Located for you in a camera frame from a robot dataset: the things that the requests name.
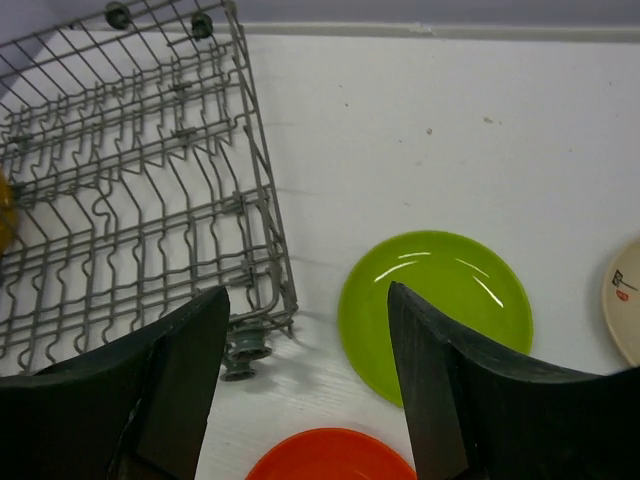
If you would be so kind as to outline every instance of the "wire dish rack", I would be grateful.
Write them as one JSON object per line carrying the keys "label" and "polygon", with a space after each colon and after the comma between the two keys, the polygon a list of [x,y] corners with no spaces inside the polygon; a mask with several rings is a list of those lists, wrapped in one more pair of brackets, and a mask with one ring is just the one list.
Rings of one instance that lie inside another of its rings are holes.
{"label": "wire dish rack", "polygon": [[235,4],[112,2],[0,45],[0,89],[2,374],[225,285],[222,378],[253,376],[267,333],[291,336],[297,300]]}

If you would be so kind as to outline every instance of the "white table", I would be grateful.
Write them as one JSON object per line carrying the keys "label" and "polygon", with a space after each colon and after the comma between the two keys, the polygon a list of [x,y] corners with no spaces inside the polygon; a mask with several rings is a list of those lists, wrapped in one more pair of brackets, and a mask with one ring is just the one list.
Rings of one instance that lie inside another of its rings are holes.
{"label": "white table", "polygon": [[243,478],[320,426],[411,459],[403,412],[351,369],[336,329],[351,267],[401,232],[448,230],[501,255],[528,292],[535,357],[624,367],[600,289],[640,230],[640,46],[274,36],[251,49],[298,341],[278,339],[254,380],[219,385],[199,480]]}

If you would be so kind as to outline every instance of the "lime green plate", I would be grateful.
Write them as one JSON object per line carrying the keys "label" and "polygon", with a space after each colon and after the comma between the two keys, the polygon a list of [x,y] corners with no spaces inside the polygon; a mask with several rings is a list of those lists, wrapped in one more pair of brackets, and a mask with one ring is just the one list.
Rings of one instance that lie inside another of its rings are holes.
{"label": "lime green plate", "polygon": [[528,354],[531,307],[513,271],[491,250],[447,232],[412,232],[374,247],[342,289],[338,327],[344,351],[362,379],[402,406],[391,349],[387,290],[404,283],[451,318]]}

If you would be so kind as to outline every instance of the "orange plate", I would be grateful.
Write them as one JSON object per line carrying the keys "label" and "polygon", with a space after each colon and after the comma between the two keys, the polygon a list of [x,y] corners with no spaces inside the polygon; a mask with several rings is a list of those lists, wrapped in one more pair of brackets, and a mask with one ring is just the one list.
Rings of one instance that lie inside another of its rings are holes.
{"label": "orange plate", "polygon": [[396,452],[364,433],[318,428],[273,447],[247,480],[416,480]]}

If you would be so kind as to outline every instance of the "cream plate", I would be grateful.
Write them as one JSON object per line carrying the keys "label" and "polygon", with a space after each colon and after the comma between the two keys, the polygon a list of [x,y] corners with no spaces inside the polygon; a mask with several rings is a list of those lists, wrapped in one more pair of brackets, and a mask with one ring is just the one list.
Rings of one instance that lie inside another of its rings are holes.
{"label": "cream plate", "polygon": [[618,348],[640,365],[640,238],[616,256],[602,285],[604,317]]}

